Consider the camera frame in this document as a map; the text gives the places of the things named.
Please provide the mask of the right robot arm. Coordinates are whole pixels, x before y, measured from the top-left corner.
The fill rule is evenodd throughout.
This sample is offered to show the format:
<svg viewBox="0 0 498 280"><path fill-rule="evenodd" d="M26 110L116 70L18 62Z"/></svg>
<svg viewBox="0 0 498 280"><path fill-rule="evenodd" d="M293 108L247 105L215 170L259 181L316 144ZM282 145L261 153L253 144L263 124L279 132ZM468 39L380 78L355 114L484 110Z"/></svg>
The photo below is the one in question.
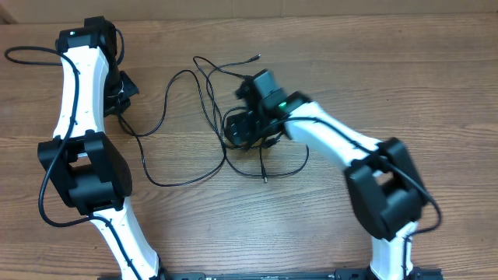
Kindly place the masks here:
<svg viewBox="0 0 498 280"><path fill-rule="evenodd" d="M242 79L235 94L246 110L228 118L227 139L248 149L282 134L334 163L345 177L357 220L372 238L368 277L410 279L411 240L428 198L404 143L354 131L309 96L287 94L267 69Z"/></svg>

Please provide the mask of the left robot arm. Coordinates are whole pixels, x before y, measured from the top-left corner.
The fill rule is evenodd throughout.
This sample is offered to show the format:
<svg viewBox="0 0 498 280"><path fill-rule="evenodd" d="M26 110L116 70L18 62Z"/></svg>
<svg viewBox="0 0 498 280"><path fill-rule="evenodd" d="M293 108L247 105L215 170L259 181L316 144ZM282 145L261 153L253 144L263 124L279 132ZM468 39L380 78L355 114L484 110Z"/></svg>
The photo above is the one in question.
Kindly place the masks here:
<svg viewBox="0 0 498 280"><path fill-rule="evenodd" d="M122 279L165 279L132 208L129 166L105 134L104 118L124 112L139 91L118 68L121 41L121 33L102 16L59 33L61 112L52 140L38 145L37 156L47 173L44 183L52 183L66 206L98 228Z"/></svg>

